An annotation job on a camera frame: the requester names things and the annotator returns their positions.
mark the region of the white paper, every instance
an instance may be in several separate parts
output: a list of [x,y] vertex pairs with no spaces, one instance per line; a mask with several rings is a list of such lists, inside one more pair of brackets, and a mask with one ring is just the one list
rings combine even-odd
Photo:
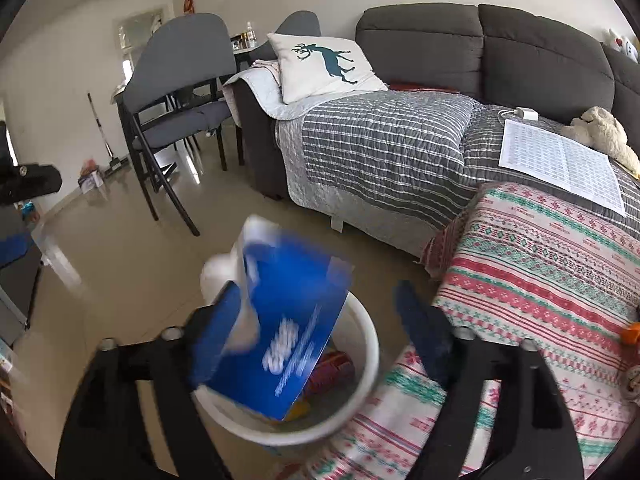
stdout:
[[626,217],[609,157],[574,140],[507,120],[498,165],[534,176]]

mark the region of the plush toy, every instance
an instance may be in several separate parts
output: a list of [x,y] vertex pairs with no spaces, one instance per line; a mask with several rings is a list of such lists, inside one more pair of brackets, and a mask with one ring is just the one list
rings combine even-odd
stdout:
[[626,54],[629,59],[632,59],[636,63],[638,62],[638,50],[633,42],[626,36],[620,36],[612,28],[607,32],[607,44],[618,52]]
[[563,126],[560,135],[609,155],[640,178],[640,161],[636,152],[626,145],[626,133],[622,124],[604,108],[594,106]]

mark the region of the chair seat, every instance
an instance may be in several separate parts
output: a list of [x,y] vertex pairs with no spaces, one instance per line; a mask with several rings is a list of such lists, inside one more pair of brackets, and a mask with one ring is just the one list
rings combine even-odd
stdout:
[[[231,111],[226,102],[206,103],[171,115],[165,120],[160,118],[158,124],[144,130],[146,142],[153,150],[164,148],[198,132],[215,130],[228,117],[231,117]],[[133,147],[136,150],[142,149],[139,139],[134,139]]]

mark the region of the patterned blanket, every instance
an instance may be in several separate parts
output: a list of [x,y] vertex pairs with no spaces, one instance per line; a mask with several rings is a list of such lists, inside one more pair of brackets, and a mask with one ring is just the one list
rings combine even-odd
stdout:
[[[442,92],[374,92],[318,105],[302,124],[306,176],[436,229],[446,227],[482,184],[516,182],[586,208],[640,239],[640,190],[616,165],[626,218],[499,168],[504,124],[497,114],[503,109]],[[544,118],[536,124],[549,131],[561,126]]]
[[[636,413],[620,393],[619,334],[638,320],[640,242],[549,194],[500,184],[434,238],[423,262],[444,275],[434,304],[454,324],[495,342],[537,342],[590,475]],[[402,480],[445,395],[406,348],[360,413],[292,479]],[[482,462],[499,395],[488,383],[463,472]]]

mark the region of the charger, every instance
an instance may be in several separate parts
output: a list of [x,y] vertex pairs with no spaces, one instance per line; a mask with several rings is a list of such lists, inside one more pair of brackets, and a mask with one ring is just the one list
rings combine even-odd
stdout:
[[527,121],[537,121],[538,120],[538,112],[533,110],[532,108],[523,108],[521,106],[516,107],[515,112],[517,117]]

